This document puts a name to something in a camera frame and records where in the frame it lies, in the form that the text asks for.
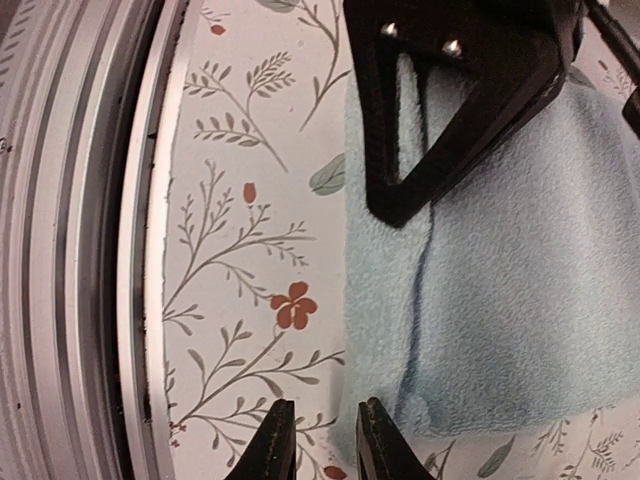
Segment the light blue towel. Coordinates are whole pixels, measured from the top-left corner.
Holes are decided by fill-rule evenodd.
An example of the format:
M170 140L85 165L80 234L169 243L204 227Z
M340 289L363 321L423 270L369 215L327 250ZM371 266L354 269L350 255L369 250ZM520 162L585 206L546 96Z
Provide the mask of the light blue towel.
M365 200L345 103L346 370L409 436L517 432L639 391L639 140L593 29L559 96L440 201L392 228Z

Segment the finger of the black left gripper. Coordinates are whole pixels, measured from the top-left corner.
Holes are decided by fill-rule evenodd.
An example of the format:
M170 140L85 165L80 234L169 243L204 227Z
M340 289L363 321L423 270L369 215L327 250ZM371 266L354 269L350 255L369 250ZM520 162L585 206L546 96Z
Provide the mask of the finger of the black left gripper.
M404 226L559 94L577 55L579 1L347 1L343 5L364 133L366 202ZM396 64L447 64L473 85L436 142L399 171Z

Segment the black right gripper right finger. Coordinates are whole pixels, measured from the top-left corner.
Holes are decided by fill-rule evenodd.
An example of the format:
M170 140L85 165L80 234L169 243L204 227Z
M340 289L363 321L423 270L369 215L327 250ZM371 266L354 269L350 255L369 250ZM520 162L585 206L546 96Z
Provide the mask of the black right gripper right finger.
M434 480L376 397L358 405L356 464L363 480Z

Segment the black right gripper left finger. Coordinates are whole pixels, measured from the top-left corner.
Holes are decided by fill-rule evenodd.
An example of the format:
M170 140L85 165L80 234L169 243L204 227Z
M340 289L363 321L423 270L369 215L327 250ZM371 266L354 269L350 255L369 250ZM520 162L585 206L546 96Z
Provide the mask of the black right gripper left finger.
M225 480L293 480L295 478L295 407L275 401L244 453Z

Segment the front aluminium rail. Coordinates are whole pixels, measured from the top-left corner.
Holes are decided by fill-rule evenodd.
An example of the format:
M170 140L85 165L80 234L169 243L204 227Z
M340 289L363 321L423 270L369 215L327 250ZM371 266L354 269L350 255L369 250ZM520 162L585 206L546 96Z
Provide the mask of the front aluminium rail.
M171 479L160 320L189 1L1 6L1 475Z

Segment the floral table mat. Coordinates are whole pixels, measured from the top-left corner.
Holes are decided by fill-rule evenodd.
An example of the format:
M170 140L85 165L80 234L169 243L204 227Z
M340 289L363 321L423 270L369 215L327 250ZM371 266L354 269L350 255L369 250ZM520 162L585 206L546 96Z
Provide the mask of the floral table mat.
M165 387L178 479L222 479L271 404L296 404L301 479L333 445L344 371L338 1L200 1L165 219Z

